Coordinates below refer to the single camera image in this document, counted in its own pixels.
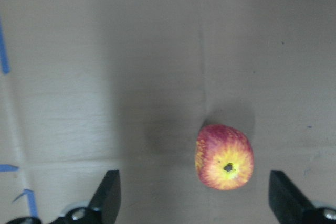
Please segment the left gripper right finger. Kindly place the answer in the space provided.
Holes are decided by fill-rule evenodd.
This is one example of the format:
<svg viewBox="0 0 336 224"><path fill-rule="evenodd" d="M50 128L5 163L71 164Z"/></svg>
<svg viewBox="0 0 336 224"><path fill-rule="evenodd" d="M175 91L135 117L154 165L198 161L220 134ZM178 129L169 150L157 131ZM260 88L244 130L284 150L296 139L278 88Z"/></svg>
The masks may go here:
<svg viewBox="0 0 336 224"><path fill-rule="evenodd" d="M279 223L335 223L335 208L313 205L280 170L270 172L268 203Z"/></svg>

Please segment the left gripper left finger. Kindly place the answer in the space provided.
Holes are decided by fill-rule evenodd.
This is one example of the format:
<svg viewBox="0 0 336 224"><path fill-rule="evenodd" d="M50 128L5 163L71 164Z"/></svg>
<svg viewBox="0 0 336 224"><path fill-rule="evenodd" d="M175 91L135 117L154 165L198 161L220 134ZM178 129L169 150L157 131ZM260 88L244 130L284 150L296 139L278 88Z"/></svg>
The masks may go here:
<svg viewBox="0 0 336 224"><path fill-rule="evenodd" d="M106 172L86 206L76 206L53 223L116 223L121 206L121 179L118 170Z"/></svg>

